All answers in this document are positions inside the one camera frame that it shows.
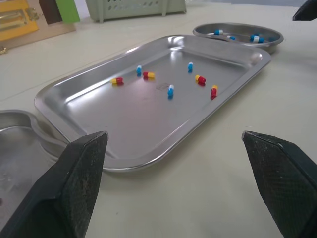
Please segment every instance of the pill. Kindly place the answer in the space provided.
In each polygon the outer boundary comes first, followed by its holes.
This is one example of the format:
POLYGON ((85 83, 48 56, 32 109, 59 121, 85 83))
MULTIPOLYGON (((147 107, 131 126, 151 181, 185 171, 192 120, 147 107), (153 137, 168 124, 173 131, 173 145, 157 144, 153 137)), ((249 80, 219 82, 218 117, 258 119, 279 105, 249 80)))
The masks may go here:
POLYGON ((141 74, 141 72, 142 72, 142 66, 138 65, 136 71, 137 71, 137 74, 141 74))
POLYGON ((188 71, 193 71, 193 66, 194 66, 193 62, 189 62, 188 71))
POLYGON ((215 99, 215 97, 217 97, 218 94, 218 86, 217 85, 213 85, 211 88, 211 99, 215 99))
POLYGON ((110 80, 110 83, 123 83, 123 78, 113 78, 112 80, 110 80))
POLYGON ((215 35, 222 35, 223 34, 223 30, 218 30, 217 29, 217 30, 214 31, 214 34, 215 35))
POLYGON ((234 36, 227 36, 227 38, 229 38, 231 40, 235 40, 236 39, 234 36))
POLYGON ((155 74, 152 72, 144 72, 143 76, 148 78, 155 78, 155 74))
POLYGON ((260 37, 260 36, 254 36, 253 40, 251 40, 252 42, 255 43, 263 43, 264 42, 264 37, 260 37))
POLYGON ((169 87, 168 87, 168 95, 169 96, 173 96, 174 95, 174 85, 171 84, 169 87))
POLYGON ((201 77, 200 75, 196 75, 195 80, 199 83, 206 83, 206 79, 204 77, 201 77))

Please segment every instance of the rectangular metal tray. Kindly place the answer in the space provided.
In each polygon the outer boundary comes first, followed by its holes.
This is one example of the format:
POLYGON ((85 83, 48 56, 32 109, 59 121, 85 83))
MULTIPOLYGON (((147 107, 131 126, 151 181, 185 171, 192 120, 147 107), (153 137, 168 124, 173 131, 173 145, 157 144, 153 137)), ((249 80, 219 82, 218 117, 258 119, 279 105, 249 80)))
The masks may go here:
POLYGON ((32 114, 0 111, 0 231, 65 147, 43 132, 32 114))
POLYGON ((167 36, 45 87, 35 106, 69 141, 107 131, 104 169, 128 171, 159 161, 269 61, 261 49, 167 36), (189 62, 193 73, 188 73, 189 62), (154 72, 155 80, 138 77, 139 64, 154 72), (196 74, 207 79, 205 87, 196 84, 196 74), (124 85, 113 87, 109 81, 115 77, 123 77, 124 85), (211 100, 214 84, 218 96, 211 100))

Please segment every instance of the red and yellow capsule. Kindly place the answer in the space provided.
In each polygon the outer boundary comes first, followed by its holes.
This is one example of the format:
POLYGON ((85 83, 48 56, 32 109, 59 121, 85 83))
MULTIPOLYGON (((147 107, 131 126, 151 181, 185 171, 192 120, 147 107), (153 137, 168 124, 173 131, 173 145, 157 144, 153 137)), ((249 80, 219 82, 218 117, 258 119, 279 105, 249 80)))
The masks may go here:
POLYGON ((206 83, 206 79, 204 77, 201 77, 200 75, 196 75, 195 79, 196 79, 196 82, 206 83))
POLYGON ((112 83, 112 84, 123 83, 123 78, 113 78, 112 80, 110 80, 110 83, 112 83))
POLYGON ((215 99, 215 97, 217 97, 218 95, 218 86, 217 85, 213 85, 211 88, 211 99, 215 99))
POLYGON ((152 72, 144 72, 144 73, 143 73, 143 76, 144 76, 144 77, 147 77, 147 78, 155 78, 155 73, 152 73, 152 72))

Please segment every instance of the green plastic basket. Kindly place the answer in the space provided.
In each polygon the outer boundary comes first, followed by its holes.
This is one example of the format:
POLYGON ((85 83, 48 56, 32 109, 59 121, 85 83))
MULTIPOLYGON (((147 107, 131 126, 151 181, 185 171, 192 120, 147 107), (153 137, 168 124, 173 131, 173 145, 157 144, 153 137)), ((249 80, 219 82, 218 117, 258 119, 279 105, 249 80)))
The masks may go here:
POLYGON ((108 19, 186 12, 185 0, 86 0, 90 17, 108 19))

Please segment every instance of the white table surface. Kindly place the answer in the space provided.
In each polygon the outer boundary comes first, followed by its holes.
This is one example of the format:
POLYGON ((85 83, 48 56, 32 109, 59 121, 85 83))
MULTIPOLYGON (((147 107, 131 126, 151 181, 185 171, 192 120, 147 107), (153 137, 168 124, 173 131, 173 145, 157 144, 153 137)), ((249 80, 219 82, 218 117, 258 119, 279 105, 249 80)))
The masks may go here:
POLYGON ((0 56, 0 109, 36 112, 44 86, 140 44, 192 34, 208 22, 280 31, 272 62, 163 161, 132 174, 104 174, 86 238, 281 238, 258 192, 244 130, 292 141, 317 161, 317 23, 292 22, 293 7, 197 3, 187 14, 104 24, 0 56))

